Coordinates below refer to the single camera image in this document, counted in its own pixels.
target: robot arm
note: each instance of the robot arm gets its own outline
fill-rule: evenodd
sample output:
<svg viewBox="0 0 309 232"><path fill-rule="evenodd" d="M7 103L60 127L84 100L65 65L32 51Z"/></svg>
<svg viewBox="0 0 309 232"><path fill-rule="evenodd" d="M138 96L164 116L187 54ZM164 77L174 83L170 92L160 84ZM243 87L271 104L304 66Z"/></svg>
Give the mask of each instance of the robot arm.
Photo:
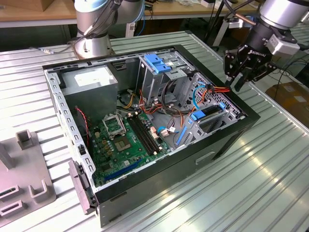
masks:
<svg viewBox="0 0 309 232"><path fill-rule="evenodd" d="M79 37L75 51L83 58L110 55L108 28L137 21L144 12L143 0L75 0L74 6Z"/></svg>
<svg viewBox="0 0 309 232"><path fill-rule="evenodd" d="M272 56L294 55L300 47L290 28L300 22L308 9L309 0L266 0L257 23L235 14L253 27L244 44L225 52L225 84L230 86L240 75L235 84L239 91L244 83L258 81L277 68Z"/></svg>

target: computer chassis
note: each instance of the computer chassis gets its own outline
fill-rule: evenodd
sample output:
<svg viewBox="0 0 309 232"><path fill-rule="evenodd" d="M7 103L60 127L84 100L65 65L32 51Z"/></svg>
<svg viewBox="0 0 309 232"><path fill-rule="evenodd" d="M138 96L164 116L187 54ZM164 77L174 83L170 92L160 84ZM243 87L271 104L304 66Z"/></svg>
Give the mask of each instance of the computer chassis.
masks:
<svg viewBox="0 0 309 232"><path fill-rule="evenodd" d="M182 126L175 126L178 134L164 137L155 133L168 146L164 154L148 154L152 159L147 159L150 160L147 164L134 163L129 171L106 178L99 185L93 178L97 169L93 155L86 146L86 137L95 137L81 126L78 117L73 116L76 105L82 106L84 114L91 115L97 122L104 116L116 115L119 91L134 89L138 94L141 90L142 105L151 107L161 99L164 86L173 83L172 90L166 94L169 107L174 105L185 112L195 105L194 98L202 100L199 90L224 84L181 45L70 61L43 69L72 154L69 171L79 200L85 214L97 210L102 227L222 156L259 119L259 115L234 92L209 91L200 110L187 114ZM89 73L104 78L89 81L85 79ZM207 117L210 110L215 110L215 114ZM139 113L119 116L119 119L128 120L134 114ZM156 129L167 122L164 114L147 117ZM125 131L121 133L117 136L123 136Z"/></svg>

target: green motherboard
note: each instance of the green motherboard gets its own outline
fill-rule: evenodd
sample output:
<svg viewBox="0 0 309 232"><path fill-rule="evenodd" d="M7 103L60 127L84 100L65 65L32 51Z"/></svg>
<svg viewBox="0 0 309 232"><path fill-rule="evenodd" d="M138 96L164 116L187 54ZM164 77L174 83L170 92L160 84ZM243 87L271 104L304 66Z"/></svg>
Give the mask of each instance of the green motherboard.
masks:
<svg viewBox="0 0 309 232"><path fill-rule="evenodd" d="M101 122L89 129L91 134L90 152L96 166L93 179L97 187L170 151L160 137L156 140L152 138L152 141L150 141L152 124L145 113L135 116L135 124L132 118L124 117L120 120L123 123L124 133L121 132L122 134L118 134L112 139L110 139L110 132L121 129L116 119L105 121L105 124ZM148 143L145 143L145 137L149 139ZM150 143L154 143L153 145L158 147L159 150L157 152L150 151L148 146Z"/></svg>

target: metal panel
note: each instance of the metal panel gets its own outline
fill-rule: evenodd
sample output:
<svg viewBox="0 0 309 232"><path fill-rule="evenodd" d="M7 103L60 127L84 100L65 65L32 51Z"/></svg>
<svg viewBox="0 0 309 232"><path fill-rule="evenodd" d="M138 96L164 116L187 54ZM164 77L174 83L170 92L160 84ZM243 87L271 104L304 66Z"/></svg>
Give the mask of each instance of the metal panel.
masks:
<svg viewBox="0 0 309 232"><path fill-rule="evenodd" d="M221 58L185 32L112 40L117 53L172 44L184 45L224 80ZM50 108L46 84L35 83L43 75L41 65L76 58L30 50L0 53L0 60L4 60L3 56L10 65L5 67L0 61L0 82L6 83L0 90L0 109L5 113L0 119L0 139L21 128L38 133L57 200L8 224L0 232L50 228L100 231L99 219L94 214L83 215L73 189L67 170L69 150ZM254 88L245 86L239 96L261 119L223 157L104 229L121 232L304 231L308 228L308 129Z"/></svg>

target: gray plastic holder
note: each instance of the gray plastic holder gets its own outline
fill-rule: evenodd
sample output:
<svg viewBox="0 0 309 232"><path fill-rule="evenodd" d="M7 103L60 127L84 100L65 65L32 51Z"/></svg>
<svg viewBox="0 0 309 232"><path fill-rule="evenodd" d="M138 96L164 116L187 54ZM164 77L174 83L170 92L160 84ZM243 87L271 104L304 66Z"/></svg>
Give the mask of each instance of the gray plastic holder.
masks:
<svg viewBox="0 0 309 232"><path fill-rule="evenodd" d="M37 134L0 142L0 227L56 199Z"/></svg>

